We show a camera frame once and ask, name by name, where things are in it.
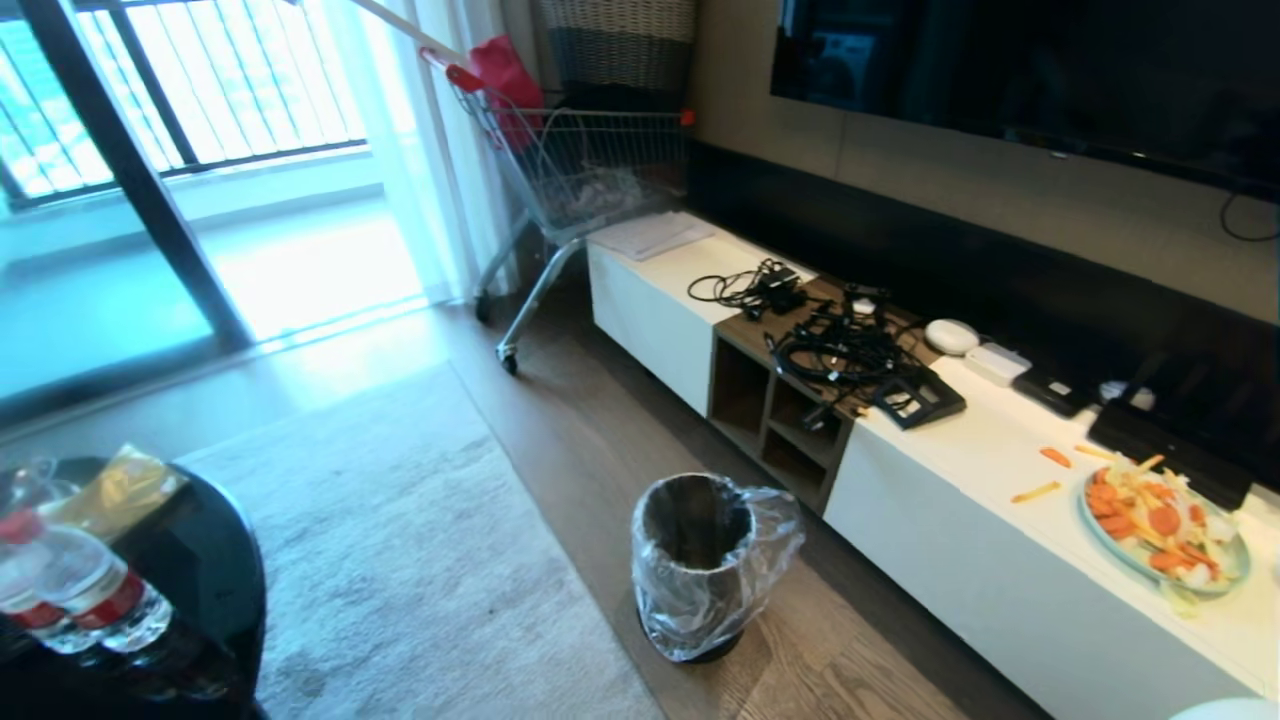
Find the red bag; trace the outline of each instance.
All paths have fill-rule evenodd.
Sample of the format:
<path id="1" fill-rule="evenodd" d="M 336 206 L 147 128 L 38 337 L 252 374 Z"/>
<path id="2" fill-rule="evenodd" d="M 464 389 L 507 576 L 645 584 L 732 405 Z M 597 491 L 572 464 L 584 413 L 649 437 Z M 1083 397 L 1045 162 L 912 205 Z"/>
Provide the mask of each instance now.
<path id="1" fill-rule="evenodd" d="M 538 81 L 520 61 L 520 55 L 511 45 L 508 35 L 499 35 L 471 50 L 471 72 L 486 86 L 509 100 L 508 102 L 499 97 L 492 97 L 490 102 L 497 109 L 541 110 L 545 108 L 543 90 L 538 87 Z M 499 111 L 498 127 L 502 128 L 511 149 L 520 152 L 534 141 L 532 132 L 541 129 L 543 118 L 540 115 L 517 117 L 515 113 Z"/>

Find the white curtain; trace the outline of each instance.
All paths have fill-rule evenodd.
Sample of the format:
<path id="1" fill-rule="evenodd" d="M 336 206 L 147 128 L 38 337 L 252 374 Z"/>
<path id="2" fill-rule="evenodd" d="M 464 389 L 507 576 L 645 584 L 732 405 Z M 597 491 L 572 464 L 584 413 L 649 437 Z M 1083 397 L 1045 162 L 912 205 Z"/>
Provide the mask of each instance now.
<path id="1" fill-rule="evenodd" d="M 463 55 L 506 32 L 499 0 L 379 3 Z M 470 297 L 522 208 L 504 191 L 476 122 L 415 42 L 349 0 L 323 6 L 428 300 Z M 490 292 L 509 292 L 513 278 L 508 264 Z"/>

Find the trash can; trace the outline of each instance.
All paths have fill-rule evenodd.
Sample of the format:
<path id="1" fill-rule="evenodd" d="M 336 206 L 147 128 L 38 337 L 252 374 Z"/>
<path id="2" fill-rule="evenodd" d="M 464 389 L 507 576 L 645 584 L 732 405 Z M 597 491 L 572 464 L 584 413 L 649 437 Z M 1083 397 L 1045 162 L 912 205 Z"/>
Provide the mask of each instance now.
<path id="1" fill-rule="evenodd" d="M 645 635 L 675 662 L 726 655 L 804 542 L 787 492 L 709 473 L 654 483 L 631 518 L 631 580 Z"/>

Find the wicker basket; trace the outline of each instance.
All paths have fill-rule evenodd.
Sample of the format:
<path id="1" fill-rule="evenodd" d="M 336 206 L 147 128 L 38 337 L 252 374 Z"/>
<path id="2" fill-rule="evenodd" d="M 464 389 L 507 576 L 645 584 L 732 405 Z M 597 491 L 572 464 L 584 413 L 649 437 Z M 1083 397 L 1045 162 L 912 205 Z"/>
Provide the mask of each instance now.
<path id="1" fill-rule="evenodd" d="M 698 0 L 541 0 L 541 9 L 566 92 L 621 85 L 680 108 Z"/>

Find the gray rug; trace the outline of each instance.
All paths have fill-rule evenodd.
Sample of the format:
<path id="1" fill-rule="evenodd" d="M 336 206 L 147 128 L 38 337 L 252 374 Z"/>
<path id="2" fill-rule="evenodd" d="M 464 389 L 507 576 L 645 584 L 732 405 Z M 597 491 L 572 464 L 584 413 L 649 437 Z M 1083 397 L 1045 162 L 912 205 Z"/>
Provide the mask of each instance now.
<path id="1" fill-rule="evenodd" d="M 662 715 L 452 369 L 182 462 L 257 530 L 273 716 Z"/>

